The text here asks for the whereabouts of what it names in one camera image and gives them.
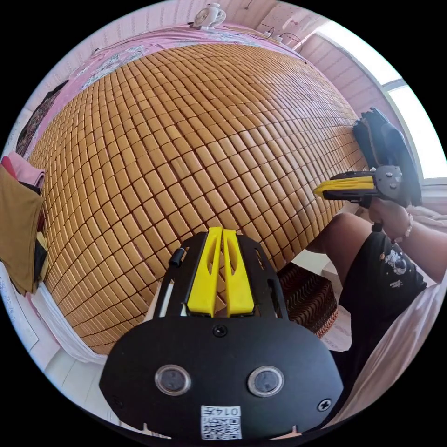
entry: screw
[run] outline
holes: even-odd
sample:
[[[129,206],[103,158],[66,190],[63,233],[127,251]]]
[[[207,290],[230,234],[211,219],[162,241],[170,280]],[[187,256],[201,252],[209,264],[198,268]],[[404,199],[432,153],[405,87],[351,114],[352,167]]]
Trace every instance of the screw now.
[[[117,406],[118,408],[124,407],[124,404],[116,396],[113,396],[112,399],[115,406]]]
[[[213,327],[213,334],[216,337],[225,337],[227,335],[228,329],[224,325],[216,325]]]
[[[330,399],[323,399],[317,407],[317,410],[320,412],[328,410],[332,405],[332,401]]]

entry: white shirt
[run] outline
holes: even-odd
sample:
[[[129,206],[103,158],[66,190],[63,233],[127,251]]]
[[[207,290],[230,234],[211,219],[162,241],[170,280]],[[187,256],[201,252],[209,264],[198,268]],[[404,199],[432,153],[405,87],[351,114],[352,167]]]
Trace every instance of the white shirt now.
[[[394,321],[365,363],[346,403],[326,427],[370,406],[400,377],[425,342],[446,289],[447,271],[441,284],[425,289]]]

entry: pink bed cover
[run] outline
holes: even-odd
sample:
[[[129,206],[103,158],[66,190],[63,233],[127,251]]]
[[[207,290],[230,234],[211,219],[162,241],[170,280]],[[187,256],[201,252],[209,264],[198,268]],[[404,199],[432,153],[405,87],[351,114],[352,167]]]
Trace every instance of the pink bed cover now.
[[[237,28],[244,28],[240,25],[230,25]],[[56,97],[51,109],[43,118],[37,128],[25,154],[28,159],[36,143],[45,132],[50,122],[56,115],[82,90],[135,59],[139,59],[157,51],[179,48],[189,45],[208,43],[228,43],[235,45],[250,45],[277,51],[297,57],[297,53],[285,45],[277,45],[268,40],[262,40],[241,31],[234,31],[221,26],[216,29],[201,31],[189,28],[189,26],[165,28],[158,31],[151,31],[134,38],[122,41],[113,46],[98,50],[80,67],[78,67],[68,78],[68,82]]]

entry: pink clothing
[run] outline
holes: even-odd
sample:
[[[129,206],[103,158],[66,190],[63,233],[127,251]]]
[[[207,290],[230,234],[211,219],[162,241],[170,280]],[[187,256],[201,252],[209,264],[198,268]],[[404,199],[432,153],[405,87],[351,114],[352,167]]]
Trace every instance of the pink clothing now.
[[[19,182],[28,183],[29,185],[42,189],[45,177],[45,171],[43,169],[37,169],[31,166],[16,152],[11,152],[8,157]]]

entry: hand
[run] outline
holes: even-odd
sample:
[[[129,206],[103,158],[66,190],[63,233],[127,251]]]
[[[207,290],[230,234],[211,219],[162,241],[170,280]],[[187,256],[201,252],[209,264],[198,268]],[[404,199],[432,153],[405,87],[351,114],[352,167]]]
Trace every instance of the hand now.
[[[406,209],[395,202],[373,198],[368,212],[373,222],[382,222],[383,231],[390,239],[403,236],[410,224]]]

